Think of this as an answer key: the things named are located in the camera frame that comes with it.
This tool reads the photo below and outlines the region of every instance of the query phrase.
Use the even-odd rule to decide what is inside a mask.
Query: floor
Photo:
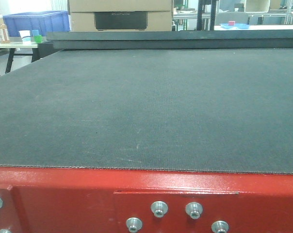
[[[16,53],[19,53],[19,52],[31,53],[32,51],[31,50],[16,51]],[[6,68],[6,63],[7,63],[8,57],[9,57],[8,53],[0,52],[0,75],[1,76],[5,74],[5,68]],[[24,67],[30,63],[31,63],[31,56],[14,56],[14,61],[12,64],[11,71],[19,69],[21,67]]]

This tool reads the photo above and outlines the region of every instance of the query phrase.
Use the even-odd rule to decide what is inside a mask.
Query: pink cube
[[[228,25],[229,25],[229,26],[235,26],[235,21],[229,21],[229,22],[228,22]]]

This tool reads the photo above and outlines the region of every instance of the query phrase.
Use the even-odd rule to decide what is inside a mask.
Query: black metal post
[[[216,2],[217,0],[211,0],[210,31],[214,31]]]
[[[198,0],[198,9],[197,9],[197,25],[196,30],[201,31],[203,28],[203,6],[205,0]]]

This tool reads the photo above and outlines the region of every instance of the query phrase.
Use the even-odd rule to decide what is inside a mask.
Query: white container
[[[31,36],[29,30],[19,31],[21,40],[23,44],[30,45],[31,44]]]
[[[265,13],[269,11],[271,0],[246,0],[244,5],[245,12]]]

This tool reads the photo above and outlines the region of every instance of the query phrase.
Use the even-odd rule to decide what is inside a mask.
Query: blue tray
[[[249,24],[244,23],[235,23],[235,26],[229,26],[228,23],[221,23],[221,27],[225,29],[231,29],[231,28],[238,28],[238,29],[249,29]]]

